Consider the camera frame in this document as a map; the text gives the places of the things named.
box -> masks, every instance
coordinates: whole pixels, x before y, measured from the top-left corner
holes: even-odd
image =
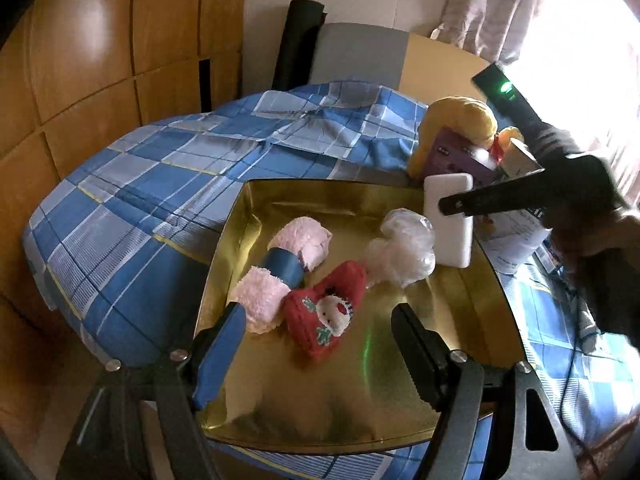
[[[541,169],[527,145],[518,139],[511,139],[498,168],[507,178],[516,178]]]
[[[431,145],[422,179],[443,173],[468,173],[474,178],[474,186],[482,187],[495,180],[496,170],[497,164],[486,149],[443,128]]]
[[[216,323],[229,290],[293,218],[311,216],[333,233],[327,259],[305,275],[311,286],[344,260],[361,258],[391,209],[421,212],[423,198],[417,188],[340,180],[245,182],[211,262],[196,329]],[[390,315],[398,303],[408,303],[425,328],[478,362],[509,367],[525,358],[500,283],[474,243],[466,269],[436,266],[405,289],[370,288],[321,364],[309,361],[284,324],[266,334],[247,332],[220,395],[199,414],[205,434],[233,446],[329,455],[430,438],[440,415],[420,400],[393,339]],[[482,415],[490,409],[484,406]]]

blue plaid bedsheet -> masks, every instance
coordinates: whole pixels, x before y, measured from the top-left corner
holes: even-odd
[[[208,266],[244,181],[406,184],[425,110],[384,87],[335,82],[138,128],[89,158],[31,216],[23,244],[40,293],[101,361],[154,362],[191,340]],[[500,280],[527,357],[558,408],[572,349],[570,306],[533,262]],[[566,419],[593,441],[640,403],[639,384],[638,352],[624,337],[605,335],[574,365]],[[482,467],[489,425],[476,434],[469,479]],[[227,448],[292,478],[359,479],[410,478],[424,449],[344,457],[322,470],[317,460]]]

white power bank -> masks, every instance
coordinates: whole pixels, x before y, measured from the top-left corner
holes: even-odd
[[[424,179],[424,215],[435,231],[433,252],[439,265],[463,269],[471,262],[473,218],[462,213],[444,216],[438,209],[438,200],[469,191],[473,184],[468,173],[431,175]]]

red knitted sock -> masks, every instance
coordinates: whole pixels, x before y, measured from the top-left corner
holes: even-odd
[[[282,309],[287,329],[313,359],[318,360],[338,344],[360,306],[365,284],[364,267],[348,260],[316,286],[292,290],[285,296]]]

pink towel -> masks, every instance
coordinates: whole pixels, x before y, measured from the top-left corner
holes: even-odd
[[[281,248],[295,254],[305,270],[313,270],[329,253],[332,234],[320,222],[302,216],[286,224],[269,242],[268,249]],[[246,310],[246,328],[262,334],[282,322],[280,304],[290,288],[268,269],[251,267],[229,293]]]
[[[298,256],[305,270],[314,270],[329,254],[332,234],[318,220],[299,216],[273,237],[267,249],[279,247]]]

